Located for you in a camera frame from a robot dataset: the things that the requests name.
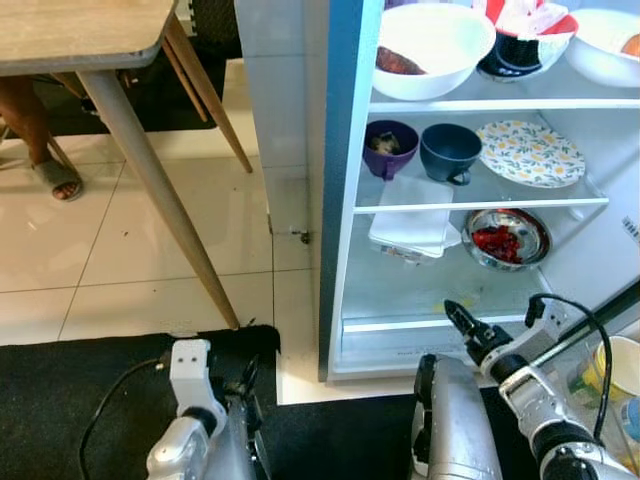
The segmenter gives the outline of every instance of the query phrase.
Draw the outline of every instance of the table leg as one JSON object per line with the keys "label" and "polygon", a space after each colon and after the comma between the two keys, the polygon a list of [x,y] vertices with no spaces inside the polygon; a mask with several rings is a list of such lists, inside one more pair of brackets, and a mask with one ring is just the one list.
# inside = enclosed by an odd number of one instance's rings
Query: table leg
{"label": "table leg", "polygon": [[171,48],[182,64],[182,68],[184,68],[187,77],[189,77],[193,88],[196,89],[200,99],[207,107],[207,110],[209,110],[216,124],[220,127],[222,134],[227,139],[227,142],[229,142],[229,145],[231,145],[231,149],[236,154],[236,157],[238,157],[238,160],[240,160],[240,163],[247,173],[253,172],[251,163],[249,163],[249,159],[244,153],[242,145],[240,145],[240,140],[238,140],[236,132],[233,130],[233,126],[222,107],[220,98],[213,88],[213,85],[211,85],[211,80],[209,80],[207,72],[202,68],[202,64],[200,60],[198,60],[198,56],[193,50],[187,34],[184,33],[184,29],[175,14],[172,15],[169,20],[166,40],[169,41],[169,45],[171,45]]}
{"label": "table leg", "polygon": [[122,91],[113,71],[77,72],[125,158],[144,184],[151,201],[180,245],[182,252],[218,306],[229,328],[240,327],[233,307],[209,260],[198,233],[169,177]]}

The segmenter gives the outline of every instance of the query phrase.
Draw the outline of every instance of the black mat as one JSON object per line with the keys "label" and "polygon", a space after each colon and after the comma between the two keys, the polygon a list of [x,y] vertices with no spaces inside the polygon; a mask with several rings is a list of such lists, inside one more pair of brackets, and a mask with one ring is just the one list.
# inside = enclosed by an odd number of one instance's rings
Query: black mat
{"label": "black mat", "polygon": [[[225,56],[201,42],[192,42],[222,99]],[[216,126],[211,118],[202,122],[162,50],[150,66],[133,70],[132,74],[139,82],[125,91],[145,131],[199,130]],[[108,133],[100,119],[85,113],[80,100],[66,88],[45,78],[35,78],[36,94],[47,109],[49,128],[54,136]]]}
{"label": "black mat", "polygon": [[[227,379],[238,378],[253,355],[261,355],[256,392],[276,480],[406,480],[411,396],[276,407],[274,329],[202,337],[215,351],[212,374]],[[162,355],[173,341],[148,335],[0,348],[0,478],[78,479],[78,443],[102,396],[127,368]],[[484,390],[483,398],[504,478],[537,478],[526,441],[497,391]],[[134,374],[92,434],[91,478],[146,478],[146,456],[174,414],[168,372]]]}
{"label": "black mat", "polygon": [[[274,409],[275,349],[271,327],[203,334],[211,340],[212,374],[238,379],[261,354],[256,393],[265,416]],[[168,335],[0,348],[0,478],[77,479],[84,429],[116,378],[171,348]],[[92,479],[144,479],[153,444],[175,417],[168,371],[142,370],[107,406],[87,448]]]}

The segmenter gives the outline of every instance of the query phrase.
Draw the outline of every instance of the floor tile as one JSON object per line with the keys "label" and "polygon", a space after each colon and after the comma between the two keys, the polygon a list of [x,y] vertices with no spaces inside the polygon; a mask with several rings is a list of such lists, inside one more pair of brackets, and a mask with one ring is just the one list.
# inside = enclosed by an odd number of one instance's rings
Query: floor tile
{"label": "floor tile", "polygon": [[[122,163],[124,156],[111,135],[68,135],[56,141],[74,165],[89,163]],[[27,145],[19,138],[0,144],[0,165],[4,159],[27,159]]]}
{"label": "floor tile", "polygon": [[[220,275],[271,271],[271,236],[261,173],[234,159],[163,162]],[[129,166],[82,277],[82,285],[194,276]]]}
{"label": "floor tile", "polygon": [[[248,101],[244,99],[246,96],[246,87],[241,87],[240,90],[241,92],[236,94],[238,97],[235,101],[238,105],[237,110],[227,109],[227,114],[244,152],[249,157],[255,157],[258,156],[258,141],[256,140],[251,107],[249,106],[249,110],[243,108],[243,104]],[[234,93],[230,92],[228,96],[233,97]],[[219,128],[209,130],[149,132],[147,136],[161,160],[229,157],[235,159],[233,150],[231,150],[229,143]],[[237,163],[238,169],[242,169],[237,159],[235,159],[235,162]]]}
{"label": "floor tile", "polygon": [[[249,84],[238,83],[225,85],[222,95],[222,106],[224,107],[229,121],[233,126],[240,144],[245,153],[249,156],[258,155],[258,137],[256,134],[256,124],[253,118],[251,95],[249,94]],[[220,138],[224,138],[219,128],[216,131]]]}
{"label": "floor tile", "polygon": [[0,345],[55,342],[73,288],[0,293]]}
{"label": "floor tile", "polygon": [[274,233],[289,233],[291,227],[306,229],[308,178],[306,167],[264,169]]}
{"label": "floor tile", "polygon": [[311,246],[300,241],[299,235],[273,236],[273,269],[302,270],[311,268]]}
{"label": "floor tile", "polygon": [[227,60],[224,69],[224,87],[249,85],[247,69],[244,67],[243,58],[232,58]]}
{"label": "floor tile", "polygon": [[0,291],[76,285],[121,170],[80,165],[85,192],[66,203],[30,168],[0,167]]}
{"label": "floor tile", "polygon": [[412,378],[318,381],[318,348],[312,320],[310,270],[274,274],[274,322],[282,354],[277,358],[278,404],[325,402],[411,393]]}
{"label": "floor tile", "polygon": [[[273,324],[271,273],[220,277],[238,319]],[[196,278],[80,287],[61,340],[227,328]]]}

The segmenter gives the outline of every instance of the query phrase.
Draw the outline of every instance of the mug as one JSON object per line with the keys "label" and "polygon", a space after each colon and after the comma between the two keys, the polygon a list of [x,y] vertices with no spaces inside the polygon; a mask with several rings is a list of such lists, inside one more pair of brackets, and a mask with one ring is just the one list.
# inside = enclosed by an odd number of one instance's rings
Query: mug
{"label": "mug", "polygon": [[[615,370],[611,373],[609,400],[621,403],[640,396],[640,344],[618,336],[611,337],[610,340]],[[604,346],[600,343],[593,355],[583,359],[567,376],[569,393],[584,407],[596,409],[600,405],[604,359]]]}
{"label": "mug", "polygon": [[420,160],[427,176],[437,182],[468,185],[471,181],[469,167],[481,150],[480,137],[460,125],[432,125],[420,137]]}
{"label": "mug", "polygon": [[[398,140],[401,152],[392,155],[379,153],[369,147],[371,139],[385,133],[392,133]],[[398,171],[411,161],[419,143],[418,133],[404,123],[394,120],[378,120],[367,125],[364,134],[364,149],[362,156],[369,170],[376,177],[385,182],[393,180]]]}

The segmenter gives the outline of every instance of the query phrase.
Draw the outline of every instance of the black cable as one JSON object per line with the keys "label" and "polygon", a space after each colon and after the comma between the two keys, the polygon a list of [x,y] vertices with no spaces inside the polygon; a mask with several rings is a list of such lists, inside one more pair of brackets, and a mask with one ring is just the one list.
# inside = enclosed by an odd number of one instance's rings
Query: black cable
{"label": "black cable", "polygon": [[84,450],[87,447],[87,443],[89,442],[89,435],[91,435],[91,432],[96,426],[96,422],[100,418],[100,415],[102,415],[102,411],[104,410],[104,407],[107,405],[107,403],[109,403],[109,400],[111,399],[113,394],[116,392],[116,390],[118,390],[118,387],[122,385],[122,383],[127,378],[129,378],[131,375],[133,375],[139,370],[142,370],[145,367],[156,366],[156,365],[162,365],[162,361],[158,358],[145,360],[144,362],[140,362],[137,365],[134,365],[129,370],[127,370],[122,375],[120,375],[120,377],[118,377],[118,379],[111,386],[107,394],[100,401],[100,405],[98,405],[96,412],[93,414],[91,421],[89,422],[89,424],[87,425],[87,428],[84,431],[84,435],[82,435],[82,441],[80,442],[80,447],[78,448],[78,463],[80,464],[80,473],[82,474],[83,480],[89,480],[89,471],[87,470],[87,464],[84,459]]}
{"label": "black cable", "polygon": [[593,427],[593,437],[597,442],[602,444],[602,440],[600,440],[600,435],[602,433],[602,427],[604,425],[604,417],[607,414],[607,404],[609,403],[609,388],[611,387],[611,371],[613,369],[613,353],[611,351],[611,342],[609,341],[609,335],[604,327],[598,322],[595,315],[591,310],[582,305],[581,303],[574,302],[573,300],[568,300],[560,295],[555,295],[553,293],[538,293],[533,295],[529,301],[534,302],[537,299],[548,298],[551,300],[558,300],[559,302],[566,303],[567,305],[571,305],[574,308],[577,308],[587,317],[588,322],[592,325],[593,328],[598,330],[600,333],[600,337],[602,337],[602,345],[604,346],[604,378],[602,381],[602,393],[600,394],[600,407],[598,408],[598,415],[596,417],[596,423]]}

